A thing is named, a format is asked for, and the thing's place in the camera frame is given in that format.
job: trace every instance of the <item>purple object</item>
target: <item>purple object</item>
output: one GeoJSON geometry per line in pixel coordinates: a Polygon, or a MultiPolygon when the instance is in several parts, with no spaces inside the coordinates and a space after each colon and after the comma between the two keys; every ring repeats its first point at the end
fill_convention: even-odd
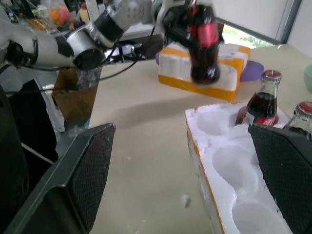
{"type": "Polygon", "coordinates": [[[158,52],[157,54],[156,54],[156,63],[159,65],[159,53],[160,52],[158,52]]]}
{"type": "Polygon", "coordinates": [[[261,75],[264,71],[264,66],[261,63],[255,61],[248,61],[240,76],[240,82],[249,82],[255,81],[261,78],[261,75]]]}

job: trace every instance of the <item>styrofoam tray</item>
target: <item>styrofoam tray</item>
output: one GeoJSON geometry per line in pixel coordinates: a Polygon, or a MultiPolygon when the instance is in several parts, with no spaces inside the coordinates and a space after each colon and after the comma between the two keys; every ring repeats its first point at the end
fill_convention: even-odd
{"type": "MultiPolygon", "coordinates": [[[[259,167],[248,125],[235,126],[247,103],[187,110],[189,151],[214,234],[291,234],[259,167]]],[[[276,127],[289,117],[280,109],[276,127]]]]}

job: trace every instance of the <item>beige tabletop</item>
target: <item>beige tabletop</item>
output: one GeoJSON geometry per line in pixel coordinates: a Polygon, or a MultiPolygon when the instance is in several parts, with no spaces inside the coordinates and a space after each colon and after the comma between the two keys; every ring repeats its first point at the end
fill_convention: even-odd
{"type": "MultiPolygon", "coordinates": [[[[252,51],[252,60],[282,72],[278,105],[291,115],[312,100],[303,82],[310,58],[289,46],[252,51]]],[[[105,67],[102,76],[128,64],[105,67]]],[[[184,111],[225,101],[160,84],[154,60],[137,63],[101,82],[90,126],[114,122],[109,177],[91,234],[209,234],[186,138],[184,111]],[[191,203],[185,208],[181,197],[191,203]]],[[[258,82],[241,84],[235,101],[248,100],[258,82]]]]}

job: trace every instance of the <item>cola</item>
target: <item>cola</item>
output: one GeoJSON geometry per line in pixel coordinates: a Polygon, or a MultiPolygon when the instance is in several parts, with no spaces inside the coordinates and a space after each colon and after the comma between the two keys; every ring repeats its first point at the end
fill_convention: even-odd
{"type": "Polygon", "coordinates": [[[189,49],[192,61],[191,78],[196,85],[209,86],[220,78],[218,25],[211,6],[195,6],[192,16],[190,31],[200,48],[189,49]]]}
{"type": "Polygon", "coordinates": [[[274,125],[277,113],[277,88],[281,78],[281,73],[274,70],[262,74],[261,89],[248,102],[243,124],[274,125]]]}
{"type": "Polygon", "coordinates": [[[284,129],[298,133],[312,141],[312,102],[304,101],[297,105],[291,120],[284,129]]]}

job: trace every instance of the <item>green bowl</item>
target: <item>green bowl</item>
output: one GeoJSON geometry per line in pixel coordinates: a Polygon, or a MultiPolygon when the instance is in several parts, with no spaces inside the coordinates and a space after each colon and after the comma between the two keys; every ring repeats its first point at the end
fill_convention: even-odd
{"type": "Polygon", "coordinates": [[[312,65],[307,66],[304,71],[304,83],[310,93],[312,93],[312,65]]]}

